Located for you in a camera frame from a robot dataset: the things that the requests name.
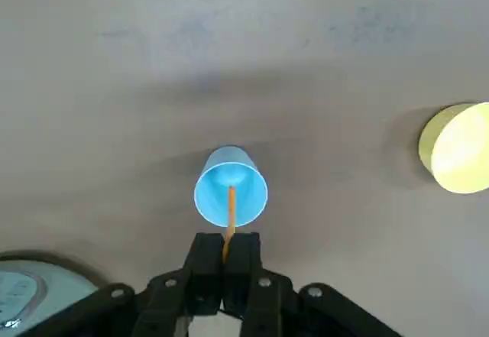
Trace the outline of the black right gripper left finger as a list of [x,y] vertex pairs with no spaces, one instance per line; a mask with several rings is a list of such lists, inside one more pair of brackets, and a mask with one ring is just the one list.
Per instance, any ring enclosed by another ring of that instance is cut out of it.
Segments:
[[187,336],[194,316],[220,307],[223,237],[199,233],[183,266],[153,277],[141,292],[109,284],[76,307],[73,336]]

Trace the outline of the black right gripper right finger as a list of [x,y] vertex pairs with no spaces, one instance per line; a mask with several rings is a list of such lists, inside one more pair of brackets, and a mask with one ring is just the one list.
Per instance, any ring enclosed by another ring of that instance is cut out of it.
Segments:
[[265,269],[256,232],[230,241],[223,303],[241,318],[240,336],[398,336],[333,287],[311,283],[298,292],[290,278]]

